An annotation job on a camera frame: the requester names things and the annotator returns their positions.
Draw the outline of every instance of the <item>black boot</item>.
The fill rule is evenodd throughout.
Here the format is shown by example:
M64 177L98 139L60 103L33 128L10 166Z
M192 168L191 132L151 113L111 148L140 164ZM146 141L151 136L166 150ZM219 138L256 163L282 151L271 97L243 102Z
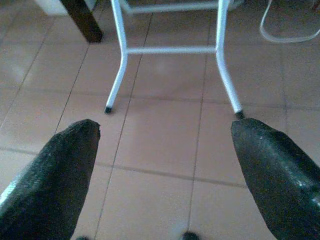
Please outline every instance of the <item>black boot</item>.
M200 240L200 238L194 232L187 231L181 236L180 240Z

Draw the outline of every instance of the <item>dark wooden table leg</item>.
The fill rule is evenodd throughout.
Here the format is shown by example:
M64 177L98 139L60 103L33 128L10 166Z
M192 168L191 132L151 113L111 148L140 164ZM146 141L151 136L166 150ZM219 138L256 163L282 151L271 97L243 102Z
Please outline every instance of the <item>dark wooden table leg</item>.
M100 43L103 32L85 0L60 0L87 42Z

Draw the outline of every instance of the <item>floor tile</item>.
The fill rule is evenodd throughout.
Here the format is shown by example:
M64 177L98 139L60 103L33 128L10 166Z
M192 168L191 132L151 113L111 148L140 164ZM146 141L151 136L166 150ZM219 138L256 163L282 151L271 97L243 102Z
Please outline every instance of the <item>floor tile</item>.
M288 109L288 135L320 166L320 111Z
M226 65L243 104L284 106L278 45L230 45L225 51ZM213 56L207 60L204 99L229 102Z
M280 131L286 130L282 108L245 106L247 117L265 122ZM204 103L202 106L195 176L214 181L245 185L231 136L235 119L226 104Z
M315 34L319 30L319 12L311 10L313 1L278 1L279 19L282 38L306 37ZM320 44L319 36L300 43L303 45Z
M22 90L1 128L0 146L38 152L53 136L68 94Z
M190 230L202 240L276 240L246 188L194 183Z
M94 239L105 200L110 173L110 168L99 165L94 166L89 191L71 240L76 240L80 236Z
M206 10L154 13L146 45L207 45L209 20Z
M19 87L36 57L40 44L0 46L0 87Z
M23 2L23 0L2 0L0 2L0 40L5 36Z
M200 103L132 99L115 164L193 176Z
M45 44L23 87L70 92L87 50L86 44Z
M0 126L1 126L2 122L4 121L11 104L13 103L17 92L18 92L17 87L0 88L0 99L1 99Z
M148 32L151 14L132 15L122 11L122 17L128 46L142 46ZM110 4L107 4L101 14L99 27L104 32L102 43L118 43L115 20Z
M190 180L114 169L96 239L178 239L191 191Z
M225 42L236 45L269 45L260 34L260 22L267 8L268 1L245 1L238 8L227 14L227 25L225 29ZM271 5L264 23L265 31L273 36L279 36L280 23L276 2ZM210 42L215 44L217 31L217 11L212 13L210 29Z
M0 194L34 157L31 154L0 150Z
M204 55L143 55L134 96L198 99L202 97Z
M45 43L86 43L86 39L69 16L58 16L48 33Z
M320 50L315 46L284 45L284 82L288 106L320 108Z
M120 66L117 43L90 45L73 91L77 93L109 94ZM140 56L129 56L128 65L118 95L130 96L137 74Z
M17 16L9 30L4 42L42 42L54 22L51 16Z
M82 119L92 119L96 121L100 124L101 133L96 161L112 165L114 163L129 99L118 97L113 108L114 112L108 115L104 113L106 101L106 96L72 93L62 115L58 131L62 131L71 123Z

